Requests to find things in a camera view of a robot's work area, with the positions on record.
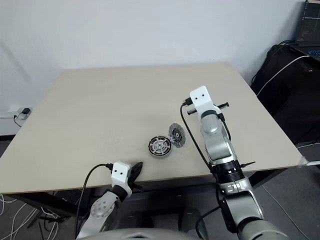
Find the beige table surface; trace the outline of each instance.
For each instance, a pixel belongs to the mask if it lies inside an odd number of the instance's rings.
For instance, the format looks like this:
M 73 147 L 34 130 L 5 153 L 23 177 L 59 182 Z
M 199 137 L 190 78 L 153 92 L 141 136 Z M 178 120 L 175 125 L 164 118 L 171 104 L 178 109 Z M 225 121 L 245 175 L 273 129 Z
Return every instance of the beige table surface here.
M 115 161 L 143 161 L 139 181 L 210 174 L 188 133 L 167 158 L 147 148 L 172 123 L 184 127 L 180 105 L 202 85 L 216 105 L 229 102 L 222 112 L 239 162 L 256 161 L 245 171 L 298 164 L 299 151 L 229 65 L 65 70 L 0 158 L 0 193 L 80 188 L 93 166 Z M 197 115 L 185 117 L 205 151 Z M 87 186 L 108 185 L 110 176 L 98 168 Z

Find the electrical wire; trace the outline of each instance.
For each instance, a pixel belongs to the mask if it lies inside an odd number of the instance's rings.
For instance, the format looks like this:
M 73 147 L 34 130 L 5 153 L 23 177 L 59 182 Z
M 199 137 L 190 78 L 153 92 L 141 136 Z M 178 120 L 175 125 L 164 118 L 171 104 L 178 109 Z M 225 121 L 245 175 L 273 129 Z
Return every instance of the electrical wire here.
M 198 234 L 198 237 L 200 239 L 204 239 L 203 236 L 201 235 L 200 231 L 199 231 L 199 223 L 201 222 L 202 219 L 204 219 L 206 216 L 208 216 L 209 214 L 217 211 L 220 208 L 220 206 L 216 206 L 214 209 L 211 209 L 210 211 L 207 211 L 205 214 L 203 214 L 196 222 L 195 222 L 195 231 L 196 234 Z
M 47 232 L 50 232 L 51 230 L 47 228 L 47 220 L 43 220 L 43 227 Z
M 9 235 L 1 238 L 0 240 L 4 240 L 4 239 L 12 236 L 12 235 L 15 234 L 16 232 L 18 232 L 19 229 L 22 228 L 22 227 L 33 217 L 33 215 L 36 213 L 36 211 L 37 211 L 37 210 L 34 209 L 34 210 L 33 210 L 33 213 L 32 213 L 31 215 L 30 215 L 30 213 L 29 213 L 30 216 L 28 217 L 28 219 L 26 219 L 14 232 L 12 232 L 12 233 L 10 233 Z
M 28 218 L 32 213 L 34 214 L 36 211 L 37 211 L 37 209 L 32 209 L 31 212 L 24 218 L 24 220 L 22 221 L 22 223 L 24 223 L 24 222 L 27 220 L 27 218 Z M 19 232 L 19 230 L 17 230 L 17 231 L 15 232 L 15 234 L 14 234 L 14 236 L 13 236 L 13 240 L 16 239 L 16 236 L 17 236 L 18 232 Z
M 45 238 L 44 238 L 44 233 L 42 232 L 42 227 L 41 227 L 41 224 L 40 224 L 39 221 L 38 221 L 38 225 L 39 225 L 39 229 L 40 229 L 40 233 L 41 233 L 41 239 L 42 239 L 42 240 L 45 240 Z
M 271 82 L 272 79 L 274 79 L 279 73 L 281 73 L 284 69 L 286 69 L 288 66 L 290 66 L 291 64 L 293 64 L 295 61 L 302 59 L 302 58 L 309 58 L 309 55 L 303 55 L 300 57 L 297 57 L 296 59 L 292 60 L 291 62 L 289 62 L 287 65 L 285 65 L 283 68 L 281 68 L 280 71 L 278 71 L 275 75 L 273 75 L 273 77 L 271 77 L 264 85 L 263 87 L 260 89 L 260 91 L 257 93 L 257 97 L 259 96 L 259 94 L 261 93 L 261 91 L 265 88 L 265 86 Z
M 13 121 L 14 121 L 15 124 L 17 124 L 21 128 L 22 126 L 19 123 L 17 123 L 17 121 L 16 121 L 16 118 L 19 118 L 20 114 L 21 114 L 21 112 L 18 114 L 18 116 L 14 115 L 13 116 Z
M 2 200 L 0 199 L 0 201 L 4 202 L 5 204 L 11 204 L 11 203 L 14 203 L 15 201 L 17 201 L 17 199 L 14 199 L 11 201 L 6 201 L 6 200 L 4 200 L 4 196 L 2 194 L 0 194 L 0 196 L 2 197 Z
M 19 209 L 18 211 L 16 211 L 14 217 L 13 217 L 13 220 L 12 220 L 12 226 L 11 226 L 11 233 L 14 231 L 14 226 L 15 226 L 15 219 L 16 219 L 16 216 L 18 215 L 18 213 L 21 211 L 21 209 L 23 209 L 27 204 L 23 204 Z
M 269 196 L 278 204 L 278 206 L 282 209 L 282 211 L 285 213 L 285 215 L 289 218 L 289 220 L 292 222 L 292 224 L 296 227 L 296 229 L 307 239 L 310 240 L 310 238 L 307 237 L 307 235 L 298 227 L 298 225 L 295 223 L 295 221 L 290 217 L 290 215 L 287 213 L 285 208 L 278 202 L 278 200 L 272 196 L 272 194 L 265 188 L 265 186 L 261 185 L 262 188 L 269 194 Z
M 226 121 L 223 120 L 222 122 L 223 122 L 223 125 L 224 125 L 224 128 L 225 128 L 226 132 L 228 133 L 229 140 L 231 141 L 231 134 L 229 132 L 228 126 L 226 124 Z
M 272 59 L 272 57 L 275 56 L 275 55 L 277 54 L 277 52 L 279 52 L 279 51 L 282 49 L 283 46 L 281 47 L 281 45 L 283 44 L 284 46 L 286 46 L 286 45 L 288 45 L 288 44 L 290 44 L 290 43 L 293 43 L 293 42 L 294 42 L 294 41 L 292 41 L 292 40 L 284 40 L 284 41 L 282 41 L 282 42 L 280 42 L 280 43 L 277 44 L 278 49 L 275 50 L 274 53 L 273 53 L 268 59 L 266 59 L 266 60 L 263 62 L 263 64 L 262 64 L 262 66 L 260 67 L 260 69 L 259 69 L 259 70 L 256 72 L 256 74 L 252 77 L 252 79 L 251 79 L 251 85 L 253 84 L 253 82 L 254 82 L 256 76 L 259 74 L 259 72 L 269 63 L 270 59 Z
M 215 177 L 215 198 L 216 198 L 216 201 L 217 201 L 219 207 L 221 207 L 220 198 L 219 198 L 219 177 L 218 177 L 218 174 L 214 174 L 214 177 Z
M 86 176 L 85 178 L 85 181 L 84 181 L 84 184 L 83 184 L 83 187 L 82 187 L 82 191 L 81 191 L 81 195 L 80 195 L 80 200 L 79 200 L 79 203 L 78 203 L 78 206 L 77 206 L 77 210 L 76 210 L 76 216 L 75 216 L 75 223 L 74 223 L 74 230 L 73 230 L 73 238 L 76 239 L 77 238 L 77 235 L 78 235 L 78 220 L 79 220 L 79 212 L 80 212 L 80 205 L 81 205 L 81 201 L 82 201 L 82 197 L 84 195 L 84 191 L 86 189 L 86 186 L 87 186 L 87 182 L 88 182 L 88 179 L 91 175 L 91 173 L 98 167 L 107 167 L 107 164 L 98 164 L 96 166 L 94 166 L 88 173 L 88 175 Z
M 2 216 L 2 214 L 4 214 L 4 211 L 5 211 L 5 199 L 2 194 L 0 195 L 0 197 L 2 198 L 2 210 L 1 210 L 0 216 Z
M 310 143 L 310 144 L 307 144 L 307 145 L 303 145 L 303 146 L 298 146 L 296 149 L 300 149 L 300 148 L 304 148 L 304 147 L 309 147 L 311 145 L 318 145 L 320 144 L 320 142 L 314 142 L 314 143 Z
M 188 127 L 188 124 L 187 124 L 187 122 L 186 122 L 186 120 L 185 120 L 185 117 L 184 117 L 184 114 L 183 114 L 183 112 L 182 112 L 183 106 L 184 106 L 184 103 L 180 106 L 180 115 L 181 115 L 182 121 L 183 121 L 183 123 L 184 123 L 184 125 L 185 125 L 185 128 L 188 130 L 188 133 L 189 133 L 189 135 L 190 135 L 190 137 L 191 137 L 191 139 L 192 139 L 192 141 L 193 141 L 196 149 L 198 150 L 198 152 L 199 152 L 202 160 L 204 161 L 205 165 L 209 168 L 210 172 L 212 172 L 212 171 L 213 171 L 212 166 L 207 162 L 207 160 L 206 160 L 205 156 L 203 155 L 200 147 L 198 146 L 198 144 L 197 144 L 197 142 L 196 142 L 193 134 L 191 133 L 190 128 Z
M 44 214 L 49 215 L 49 216 L 53 217 L 54 219 L 57 219 L 58 217 L 60 217 L 58 214 L 56 214 L 56 213 L 54 213 L 54 212 L 52 212 L 50 210 L 49 210 L 50 212 L 46 212 L 42 207 L 41 207 L 41 210 L 42 210 L 42 212 Z M 51 234 L 53 233 L 54 229 L 55 229 L 55 233 L 54 233 L 54 235 L 53 235 L 51 240 L 54 240 L 56 238 L 56 236 L 57 236 L 57 233 L 58 233 L 58 222 L 57 221 L 53 223 L 47 240 L 50 239 Z

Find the metal disc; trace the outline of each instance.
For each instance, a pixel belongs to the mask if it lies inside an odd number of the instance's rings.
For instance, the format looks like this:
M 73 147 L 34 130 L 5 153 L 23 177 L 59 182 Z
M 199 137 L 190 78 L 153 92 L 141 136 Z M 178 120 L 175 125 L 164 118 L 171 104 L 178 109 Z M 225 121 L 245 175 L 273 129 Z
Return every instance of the metal disc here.
M 165 136 L 155 136 L 151 138 L 148 149 L 153 156 L 164 157 L 171 151 L 171 142 Z
M 185 130 L 178 123 L 173 123 L 169 127 L 171 142 L 177 148 L 181 148 L 186 142 Z

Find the silver robot arm segment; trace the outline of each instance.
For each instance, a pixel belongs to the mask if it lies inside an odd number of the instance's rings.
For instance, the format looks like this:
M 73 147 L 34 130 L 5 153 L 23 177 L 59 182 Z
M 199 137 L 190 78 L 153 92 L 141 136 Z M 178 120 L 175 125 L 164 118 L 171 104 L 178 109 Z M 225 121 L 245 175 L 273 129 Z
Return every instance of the silver robot arm segment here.
M 213 175 L 218 183 L 217 200 L 227 229 L 240 240 L 288 240 L 288 236 L 264 220 L 249 179 L 244 176 L 223 124 L 224 116 L 201 86 L 190 93 L 201 122 L 201 134 Z
M 111 179 L 112 189 L 97 199 L 90 209 L 89 218 L 83 224 L 76 239 L 94 236 L 102 231 L 107 231 L 115 223 L 117 202 L 132 195 L 128 184 L 128 177 L 131 173 L 131 166 L 122 162 L 113 164 Z

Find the power outlet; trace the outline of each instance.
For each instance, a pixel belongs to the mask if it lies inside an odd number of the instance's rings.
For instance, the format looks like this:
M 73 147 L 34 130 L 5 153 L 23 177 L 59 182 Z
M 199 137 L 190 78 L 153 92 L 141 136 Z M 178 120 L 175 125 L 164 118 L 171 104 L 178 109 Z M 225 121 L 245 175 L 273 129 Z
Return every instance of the power outlet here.
M 22 111 L 25 108 L 29 108 L 30 109 L 30 112 L 28 114 L 23 114 L 22 113 Z M 17 119 L 26 120 L 28 118 L 28 116 L 31 114 L 31 112 L 32 112 L 32 108 L 30 106 L 24 106 L 24 107 L 18 107 L 18 108 L 11 108 L 8 111 L 8 114 L 10 116 L 12 116 L 12 118 L 16 115 L 16 116 L 18 116 Z

